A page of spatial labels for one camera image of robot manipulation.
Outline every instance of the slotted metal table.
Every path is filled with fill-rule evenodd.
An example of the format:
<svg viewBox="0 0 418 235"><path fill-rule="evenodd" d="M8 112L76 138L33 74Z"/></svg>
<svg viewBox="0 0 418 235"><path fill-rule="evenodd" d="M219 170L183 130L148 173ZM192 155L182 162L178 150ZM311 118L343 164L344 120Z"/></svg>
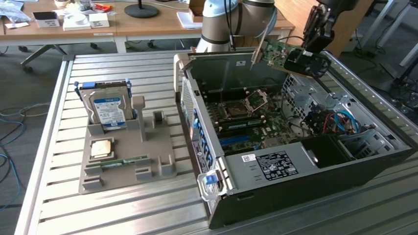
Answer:
<svg viewBox="0 0 418 235"><path fill-rule="evenodd" d="M174 55L179 52L184 51L80 55L63 61L15 234L335 235L418 231L417 155L359 188L210 230L175 104ZM418 140L417 126L336 60L332 67ZM145 97L144 114L163 110L168 116L179 175L79 195L87 112L73 82L125 78L131 79L133 95ZM331 90L338 88L330 77L322 80Z"/></svg>

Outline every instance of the hard drive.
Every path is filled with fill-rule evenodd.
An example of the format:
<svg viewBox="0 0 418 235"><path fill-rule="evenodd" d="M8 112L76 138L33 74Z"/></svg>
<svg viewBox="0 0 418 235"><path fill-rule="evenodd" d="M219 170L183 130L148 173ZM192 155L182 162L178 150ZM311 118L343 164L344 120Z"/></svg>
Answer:
<svg viewBox="0 0 418 235"><path fill-rule="evenodd" d="M101 124L103 130L116 130L125 127L125 121L135 118L131 106L131 82L96 83L84 82L76 93L84 103L89 123Z"/></svg>

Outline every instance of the small box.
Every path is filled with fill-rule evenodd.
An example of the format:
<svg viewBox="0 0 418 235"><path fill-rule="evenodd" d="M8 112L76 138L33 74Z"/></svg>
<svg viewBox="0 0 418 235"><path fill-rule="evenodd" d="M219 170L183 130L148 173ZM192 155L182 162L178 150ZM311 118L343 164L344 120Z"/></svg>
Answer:
<svg viewBox="0 0 418 235"><path fill-rule="evenodd" d="M203 22L203 6L204 0L190 0L188 14L194 23Z"/></svg>
<svg viewBox="0 0 418 235"><path fill-rule="evenodd" d="M109 21L105 13L89 14L89 25L92 28L109 27Z"/></svg>
<svg viewBox="0 0 418 235"><path fill-rule="evenodd" d="M55 12L33 12L35 21L39 28L59 27L59 17Z"/></svg>

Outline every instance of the white cable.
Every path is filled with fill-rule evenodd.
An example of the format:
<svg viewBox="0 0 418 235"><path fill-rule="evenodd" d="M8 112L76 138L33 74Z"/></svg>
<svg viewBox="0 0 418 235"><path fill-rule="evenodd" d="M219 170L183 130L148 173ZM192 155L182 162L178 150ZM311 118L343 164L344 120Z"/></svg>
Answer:
<svg viewBox="0 0 418 235"><path fill-rule="evenodd" d="M37 116L43 116L45 114L48 114L48 112L44 112L41 114L33 114L33 115L24 115L23 113L25 111L28 111L29 109L32 108L36 108L36 107L40 107L40 106L45 106L45 105L49 105L51 103L40 103L40 104L33 104L32 106L28 106L28 107L24 107L23 109L20 109L17 112L15 113L11 113L11 114L4 114L4 113L0 113L0 116L4 116L4 117L9 117L9 116L15 116L15 115L20 115L20 116L27 116L27 117L37 117Z"/></svg>
<svg viewBox="0 0 418 235"><path fill-rule="evenodd" d="M137 2L136 0L100 0L97 2L116 2L116 1L125 1L125 2ZM178 8L178 7L174 7L174 6L170 6L170 5L166 5L166 4L162 4L162 3L156 3L156 2L151 2L151 1L143 1L143 3L148 3L148 4L154 4L154 5L159 5L159 6L166 6L171 9L176 9L176 10L180 10L180 11L184 11L184 10L188 10L188 8Z"/></svg>

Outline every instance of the wooden desk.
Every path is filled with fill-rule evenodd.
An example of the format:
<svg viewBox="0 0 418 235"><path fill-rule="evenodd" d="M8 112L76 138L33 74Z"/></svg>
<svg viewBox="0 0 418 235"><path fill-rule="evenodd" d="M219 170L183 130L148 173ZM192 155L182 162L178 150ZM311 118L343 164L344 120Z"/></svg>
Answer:
<svg viewBox="0 0 418 235"><path fill-rule="evenodd" d="M327 50L338 57L350 40L351 34L366 14L373 0L361 0L354 10L340 13L334 25L335 39L327 46ZM303 29L310 10L318 5L316 0L275 0L275 6L282 11L286 19L295 25L291 35L303 37ZM288 43L299 45L300 40L291 38Z"/></svg>
<svg viewBox="0 0 418 235"><path fill-rule="evenodd" d="M37 28L36 22L29 22L29 26L16 29L7 29L0 24L0 29L4 29L3 34L0 30L0 46L115 42L117 52L125 53L124 43L127 41L200 37L200 29L188 30L182 27L176 16L179 10L176 9L154 5L160 11L159 15L148 19L137 19L124 13L125 6L135 4L133 2L107 4L112 5L112 10L117 13L108 17L111 27L63 31L61 27ZM178 2L164 2L164 4L176 8L187 8L188 6ZM57 7L52 0L39 0L39 2L25 2L23 11L32 17L32 12L51 11L53 9L57 9ZM9 23L9 20L3 18L0 22ZM279 14L271 35L286 37L292 29L294 25Z"/></svg>

